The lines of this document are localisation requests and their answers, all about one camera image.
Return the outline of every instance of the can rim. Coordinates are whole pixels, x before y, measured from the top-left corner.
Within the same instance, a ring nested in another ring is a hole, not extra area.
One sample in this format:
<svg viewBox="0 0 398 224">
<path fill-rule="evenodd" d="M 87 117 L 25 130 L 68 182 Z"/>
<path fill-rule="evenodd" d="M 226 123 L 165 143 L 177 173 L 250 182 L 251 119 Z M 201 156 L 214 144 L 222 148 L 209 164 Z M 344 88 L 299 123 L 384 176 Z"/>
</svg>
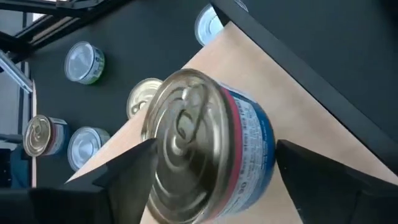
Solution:
<svg viewBox="0 0 398 224">
<path fill-rule="evenodd" d="M 190 74 L 196 74 L 199 77 L 201 77 L 203 79 L 204 82 L 210 82 L 214 85 L 215 89 L 217 90 L 217 95 L 219 95 L 218 97 L 220 98 L 220 100 L 222 100 L 225 103 L 225 96 L 224 94 L 221 92 L 221 86 L 212 78 L 208 77 L 207 75 L 205 75 L 204 73 L 202 73 L 201 71 L 195 70 L 195 69 L 191 69 L 191 68 L 184 68 L 181 69 L 177 72 L 174 72 L 173 74 L 171 74 L 170 77 L 173 77 L 174 75 L 181 75 L 184 73 L 190 73 Z M 172 83 L 172 80 L 170 81 L 169 78 L 166 79 L 163 82 L 163 86 L 164 88 L 166 88 L 170 83 Z M 148 127 L 150 126 L 149 123 L 149 118 L 153 116 L 153 114 L 155 113 L 154 108 L 155 105 L 157 104 L 157 102 L 159 102 L 159 99 L 161 98 L 161 94 L 163 92 L 164 89 L 159 89 L 160 91 L 158 91 L 155 96 L 154 96 L 154 100 L 151 101 L 150 105 L 148 106 L 148 111 L 146 114 L 146 117 L 144 119 L 144 124 L 142 125 L 142 131 L 141 131 L 141 137 L 142 139 L 146 139 L 148 138 L 149 132 L 148 132 Z M 230 126 L 230 120 L 226 120 L 226 125 Z M 229 133 L 229 135 L 231 135 L 231 131 L 233 131 L 233 129 L 229 129 L 226 128 L 225 132 Z M 221 153 L 220 159 L 219 159 L 219 163 L 222 164 L 228 164 L 228 159 L 230 159 L 231 156 L 233 156 L 233 153 L 230 153 L 229 149 L 230 147 L 234 147 L 234 145 L 230 142 L 231 137 L 225 137 L 224 139 L 227 142 L 227 145 L 225 146 L 225 148 L 228 148 L 228 150 L 224 150 L 223 153 Z M 212 194 L 209 196 L 209 198 L 207 199 L 207 203 L 206 205 L 202 206 L 200 208 L 200 211 L 193 217 L 191 217 L 191 219 L 185 221 L 185 222 L 179 222 L 179 223 L 190 223 L 193 220 L 201 222 L 201 221 L 205 221 L 207 218 L 209 218 L 212 215 L 212 211 L 214 208 L 216 208 L 219 204 L 219 200 L 221 200 L 224 195 L 225 195 L 225 190 L 227 189 L 227 184 L 229 181 L 229 177 L 228 172 L 230 171 L 230 167 L 225 165 L 224 168 L 222 169 L 218 169 L 217 171 L 217 180 L 216 180 L 216 184 L 214 186 L 214 189 L 212 191 Z M 159 211 L 159 209 L 155 206 L 155 199 L 152 196 L 152 191 L 151 194 L 149 196 L 149 201 L 148 201 L 148 208 L 151 211 L 152 215 L 155 216 L 158 220 L 167 220 L 166 217 L 164 217 L 162 215 L 162 213 Z"/>
<path fill-rule="evenodd" d="M 206 12 L 209 10 L 212 10 L 213 6 L 211 4 L 207 4 L 200 12 L 199 15 L 195 21 L 195 37 L 197 38 L 197 41 L 199 42 L 200 45 L 205 46 L 207 43 L 203 41 L 203 36 L 199 34 L 199 25 L 203 20 L 203 15 L 205 15 Z"/>
<path fill-rule="evenodd" d="M 244 2 L 242 2 L 242 0 L 234 0 L 234 2 L 239 5 L 243 10 L 245 10 L 246 12 L 249 12 L 248 7 L 246 6 L 246 4 Z"/>
<path fill-rule="evenodd" d="M 75 78 L 74 76 L 72 76 L 72 75 L 70 74 L 68 65 L 69 65 L 69 63 L 70 63 L 70 56 L 71 56 L 71 54 L 72 54 L 78 47 L 81 47 L 82 45 L 87 45 L 87 46 L 89 47 L 89 50 L 90 50 L 90 52 L 91 52 L 91 59 L 90 59 L 90 60 L 91 60 L 91 65 L 90 65 L 90 68 L 89 68 L 83 75 L 80 75 L 78 78 Z M 66 58 L 65 58 L 65 66 L 64 66 L 64 69 L 65 69 L 65 74 L 67 75 L 67 78 L 68 78 L 69 80 L 73 81 L 73 82 L 77 82 L 77 81 L 80 81 L 80 80 L 84 79 L 84 78 L 91 72 L 91 70 L 93 69 L 93 66 L 94 66 L 94 58 L 95 58 L 94 47 L 93 47 L 89 42 L 87 42 L 87 41 L 80 41 L 80 42 L 77 42 L 77 43 L 76 43 L 74 46 L 72 46 L 72 48 L 68 51 L 68 54 L 67 54 L 67 56 L 66 56 Z"/>
<path fill-rule="evenodd" d="M 78 137 L 79 134 L 83 133 L 83 132 L 90 132 L 94 137 L 95 137 L 95 141 L 98 143 L 99 145 L 99 149 L 103 146 L 104 142 L 101 139 L 100 134 L 98 133 L 98 131 L 95 128 L 91 128 L 91 127 L 81 127 L 79 129 L 77 129 L 73 135 L 71 136 L 70 140 L 69 140 L 69 144 L 68 144 L 68 161 L 70 164 L 70 167 L 74 170 L 74 171 L 78 171 L 81 167 L 78 167 L 73 159 L 73 155 L 72 155 L 72 147 L 73 147 L 73 142 L 74 140 Z"/>
<path fill-rule="evenodd" d="M 129 97 L 127 99 L 127 105 L 126 105 L 126 113 L 127 113 L 127 117 L 129 119 L 131 119 L 134 116 L 133 114 L 131 114 L 131 106 L 130 106 L 130 101 L 133 96 L 133 93 L 135 91 L 137 91 L 137 89 L 139 87 L 141 87 L 144 83 L 147 83 L 149 81 L 159 82 L 159 86 L 161 86 L 161 84 L 163 83 L 163 81 L 158 78 L 146 78 L 144 80 L 141 80 L 139 83 L 137 83 L 137 85 L 134 86 L 134 88 L 129 93 Z"/>
<path fill-rule="evenodd" d="M 34 153 L 34 151 L 30 150 L 30 147 L 29 147 L 29 142 L 30 142 L 30 141 L 29 141 L 29 137 L 30 137 L 30 136 L 29 136 L 28 132 L 29 132 L 29 129 L 32 127 L 32 123 L 33 123 L 36 119 L 43 119 L 43 120 L 45 120 L 45 122 L 49 125 L 49 136 L 48 136 L 48 138 L 47 138 L 47 140 L 46 140 L 46 143 L 43 145 L 42 149 L 41 149 L 40 151 L 37 151 L 37 153 Z M 41 155 L 49 148 L 49 144 L 50 144 L 50 141 L 51 141 L 52 135 L 53 135 L 52 131 L 53 131 L 52 122 L 49 120 L 48 117 L 46 117 L 46 116 L 44 116 L 44 115 L 41 115 L 41 114 L 38 114 L 38 115 L 36 115 L 35 117 L 33 117 L 33 118 L 28 122 L 26 131 L 25 131 L 25 135 L 24 135 L 24 140 L 23 140 L 23 145 L 24 145 L 24 149 L 25 149 L 26 154 L 28 154 L 28 155 L 31 156 L 31 157 L 38 157 L 38 156 L 41 156 Z"/>
</svg>

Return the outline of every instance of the tin can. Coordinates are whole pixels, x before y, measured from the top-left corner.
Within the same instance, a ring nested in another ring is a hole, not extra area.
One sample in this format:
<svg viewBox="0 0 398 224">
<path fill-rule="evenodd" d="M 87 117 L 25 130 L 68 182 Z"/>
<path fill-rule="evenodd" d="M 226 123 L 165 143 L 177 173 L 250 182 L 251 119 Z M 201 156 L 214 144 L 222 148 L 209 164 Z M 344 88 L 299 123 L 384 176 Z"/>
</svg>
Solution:
<svg viewBox="0 0 398 224">
<path fill-rule="evenodd" d="M 238 213 L 268 186 L 274 133 L 244 93 L 185 69 L 152 99 L 142 138 L 158 140 L 159 164 L 148 208 L 160 223 L 200 223 Z"/>
<path fill-rule="evenodd" d="M 85 85 L 97 81 L 103 73 L 104 66 L 104 53 L 88 42 L 75 44 L 65 59 L 67 78 Z"/>
<path fill-rule="evenodd" d="M 24 135 L 24 149 L 30 156 L 60 153 L 69 140 L 68 124 L 58 118 L 37 115 L 32 118 Z"/>
<path fill-rule="evenodd" d="M 111 138 L 100 128 L 79 128 L 70 138 L 68 160 L 70 167 L 78 171 Z"/>
<path fill-rule="evenodd" d="M 127 117 L 129 119 L 154 97 L 161 84 L 162 80 L 146 78 L 131 90 L 126 106 Z"/>
<path fill-rule="evenodd" d="M 248 8 L 242 1 L 235 0 L 235 2 L 248 12 Z M 195 36 L 199 44 L 205 46 L 211 42 L 223 28 L 224 26 L 218 18 L 213 6 L 208 4 L 201 10 L 196 19 Z"/>
</svg>

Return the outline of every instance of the cat food can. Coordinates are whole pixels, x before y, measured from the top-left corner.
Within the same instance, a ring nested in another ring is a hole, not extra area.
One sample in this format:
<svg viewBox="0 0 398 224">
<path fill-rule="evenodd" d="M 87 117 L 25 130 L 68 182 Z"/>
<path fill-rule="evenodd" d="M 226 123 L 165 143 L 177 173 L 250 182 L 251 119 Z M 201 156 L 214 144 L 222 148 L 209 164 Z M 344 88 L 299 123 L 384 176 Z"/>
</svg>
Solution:
<svg viewBox="0 0 398 224">
<path fill-rule="evenodd" d="M 161 84 L 162 80 L 157 78 L 146 78 L 131 90 L 126 107 L 127 117 L 129 119 L 154 97 Z"/>
<path fill-rule="evenodd" d="M 79 42 L 65 59 L 65 73 L 73 82 L 89 85 L 97 81 L 105 66 L 104 53 L 88 42 Z"/>
<path fill-rule="evenodd" d="M 275 139 L 263 109 L 197 70 L 180 70 L 163 82 L 142 138 L 159 144 L 147 206 L 160 223 L 200 223 L 241 212 L 271 180 Z"/>
<path fill-rule="evenodd" d="M 79 128 L 70 138 L 68 160 L 70 167 L 78 171 L 111 138 L 100 128 Z"/>
<path fill-rule="evenodd" d="M 37 115 L 32 118 L 24 135 L 24 149 L 30 156 L 49 156 L 66 149 L 68 124 L 58 118 Z"/>
<path fill-rule="evenodd" d="M 248 12 L 246 5 L 235 0 L 235 3 Z M 220 19 L 217 16 L 211 4 L 206 5 L 199 13 L 195 22 L 195 37 L 202 46 L 205 46 L 216 38 L 217 34 L 224 29 Z"/>
</svg>

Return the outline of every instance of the wooden surface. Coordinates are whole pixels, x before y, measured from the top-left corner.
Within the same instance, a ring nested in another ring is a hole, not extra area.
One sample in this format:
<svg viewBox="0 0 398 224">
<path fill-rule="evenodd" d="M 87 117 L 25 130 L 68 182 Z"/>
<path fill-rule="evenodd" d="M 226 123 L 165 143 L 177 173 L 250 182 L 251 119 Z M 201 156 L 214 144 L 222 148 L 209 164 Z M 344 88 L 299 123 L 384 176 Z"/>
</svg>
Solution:
<svg viewBox="0 0 398 224">
<path fill-rule="evenodd" d="M 234 24 L 228 24 L 184 67 L 195 68 L 249 93 L 267 113 L 277 139 L 288 139 L 347 166 L 398 184 L 396 175 Z M 144 112 L 140 111 L 128 121 L 72 178 L 137 144 Z M 147 210 L 141 223 L 155 223 Z M 301 223 L 301 220 L 276 167 L 270 186 L 258 203 L 243 213 L 222 218 L 218 223 L 286 224 Z"/>
</svg>

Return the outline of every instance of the shiny metal lid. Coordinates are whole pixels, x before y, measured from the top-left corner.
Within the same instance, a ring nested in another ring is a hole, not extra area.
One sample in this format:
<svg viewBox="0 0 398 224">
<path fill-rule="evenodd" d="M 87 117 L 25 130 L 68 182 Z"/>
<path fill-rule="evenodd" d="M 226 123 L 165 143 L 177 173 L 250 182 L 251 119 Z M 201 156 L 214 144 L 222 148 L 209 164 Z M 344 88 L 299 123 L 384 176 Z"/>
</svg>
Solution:
<svg viewBox="0 0 398 224">
<path fill-rule="evenodd" d="M 70 50 L 65 59 L 65 73 L 71 81 L 86 77 L 94 62 L 94 49 L 88 42 L 79 42 Z"/>
<path fill-rule="evenodd" d="M 204 218 L 222 190 L 228 118 L 218 85 L 196 70 L 166 79 L 152 99 L 143 138 L 157 138 L 159 164 L 148 207 L 158 220 Z"/>
<path fill-rule="evenodd" d="M 35 116 L 29 121 L 24 135 L 25 152 L 30 156 L 41 155 L 47 149 L 50 137 L 50 120 L 43 115 Z"/>
<path fill-rule="evenodd" d="M 246 12 L 248 8 L 240 0 L 235 0 L 236 4 L 241 6 Z M 198 42 L 205 46 L 211 42 L 216 35 L 224 28 L 220 19 L 218 18 L 216 11 L 211 4 L 205 6 L 199 13 L 195 22 L 195 36 Z"/>
<path fill-rule="evenodd" d="M 157 78 L 146 78 L 131 90 L 127 100 L 127 117 L 129 119 L 154 97 L 162 82 Z"/>
<path fill-rule="evenodd" d="M 79 128 L 70 138 L 68 145 L 68 160 L 72 169 L 80 169 L 101 147 L 101 138 L 95 129 Z"/>
</svg>

